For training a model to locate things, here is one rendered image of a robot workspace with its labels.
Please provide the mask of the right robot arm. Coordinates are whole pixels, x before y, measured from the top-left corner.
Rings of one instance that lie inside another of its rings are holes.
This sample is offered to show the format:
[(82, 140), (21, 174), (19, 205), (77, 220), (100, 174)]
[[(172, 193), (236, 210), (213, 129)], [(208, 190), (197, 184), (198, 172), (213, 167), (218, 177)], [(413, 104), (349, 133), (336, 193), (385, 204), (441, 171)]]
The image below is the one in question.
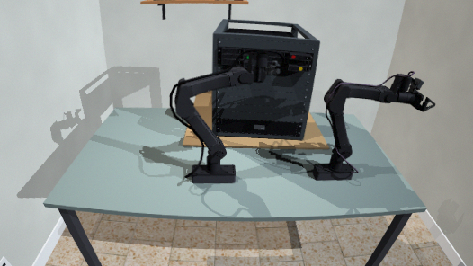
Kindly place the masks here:
[[(412, 77), (395, 77), (390, 89), (382, 85), (381, 87), (367, 86), (360, 84), (342, 84), (332, 92), (336, 85), (344, 82), (342, 79), (336, 79), (324, 96), (327, 104), (329, 115), (331, 115), (332, 124), (335, 132), (336, 147), (338, 153), (344, 158), (352, 155), (352, 146), (347, 137), (346, 127), (344, 123), (344, 104), (346, 98), (369, 99), (377, 102), (405, 103), (407, 100), (407, 92)], [(404, 92), (403, 92), (404, 91)], [(329, 102), (329, 96), (333, 93)], [(335, 94), (334, 94), (335, 93)], [(353, 168), (348, 164), (343, 164), (343, 158), (336, 153), (336, 149), (332, 150), (333, 154), (329, 164), (315, 164), (317, 173), (353, 173)]]

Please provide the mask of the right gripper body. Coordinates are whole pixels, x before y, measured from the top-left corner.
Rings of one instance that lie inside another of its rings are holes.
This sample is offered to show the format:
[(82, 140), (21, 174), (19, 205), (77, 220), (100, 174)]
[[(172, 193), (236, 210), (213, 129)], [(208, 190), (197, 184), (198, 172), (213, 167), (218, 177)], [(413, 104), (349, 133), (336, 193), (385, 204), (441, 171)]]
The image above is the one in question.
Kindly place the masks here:
[(423, 102), (422, 105), (420, 104), (421, 101), (424, 99), (424, 97), (420, 95), (419, 92), (415, 89), (419, 83), (420, 82), (416, 81), (415, 79), (411, 83), (411, 85), (409, 86), (409, 90), (407, 92), (407, 100), (405, 103), (411, 104), (417, 110), (424, 111), (427, 102)]

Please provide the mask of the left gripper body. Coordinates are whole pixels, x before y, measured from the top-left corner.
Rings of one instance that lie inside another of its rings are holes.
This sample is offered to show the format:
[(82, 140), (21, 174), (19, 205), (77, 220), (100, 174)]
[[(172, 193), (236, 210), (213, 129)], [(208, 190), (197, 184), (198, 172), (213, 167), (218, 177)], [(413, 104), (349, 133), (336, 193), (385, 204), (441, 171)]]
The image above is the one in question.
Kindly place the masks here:
[(278, 68), (277, 66), (269, 66), (264, 68), (265, 74), (266, 75), (276, 75), (278, 74)]

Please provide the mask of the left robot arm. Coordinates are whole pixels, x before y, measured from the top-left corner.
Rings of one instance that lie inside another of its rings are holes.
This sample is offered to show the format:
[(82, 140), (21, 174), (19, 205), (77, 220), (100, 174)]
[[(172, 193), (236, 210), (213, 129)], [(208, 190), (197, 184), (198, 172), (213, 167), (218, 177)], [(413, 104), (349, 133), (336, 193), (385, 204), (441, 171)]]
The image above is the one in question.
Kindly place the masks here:
[(193, 108), (194, 104), (190, 98), (219, 88), (263, 82), (266, 77), (264, 67), (267, 67), (268, 55), (269, 52), (249, 52), (245, 68), (234, 66), (227, 72), (187, 81), (177, 86), (174, 98), (177, 115), (193, 128), (209, 149), (207, 165), (200, 164), (200, 168), (193, 173), (195, 176), (235, 176), (236, 167), (233, 164), (220, 164), (220, 160), (226, 156), (227, 150), (221, 139), (211, 131), (201, 115)]

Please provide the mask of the tan wooden board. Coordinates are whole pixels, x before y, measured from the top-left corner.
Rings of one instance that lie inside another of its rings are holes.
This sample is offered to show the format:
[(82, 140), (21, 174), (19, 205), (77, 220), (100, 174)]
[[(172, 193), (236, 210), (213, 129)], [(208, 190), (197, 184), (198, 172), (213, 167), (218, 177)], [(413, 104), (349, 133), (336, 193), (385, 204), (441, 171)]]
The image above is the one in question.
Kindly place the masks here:
[[(212, 131), (212, 91), (199, 94), (195, 97), (194, 107)], [(329, 146), (321, 134), (317, 124), (308, 113), (308, 121), (303, 140), (266, 138), (266, 137), (233, 137), (217, 136), (224, 147), (229, 148), (270, 148), (270, 149), (326, 149)], [(200, 140), (187, 127), (183, 146), (201, 147)]]

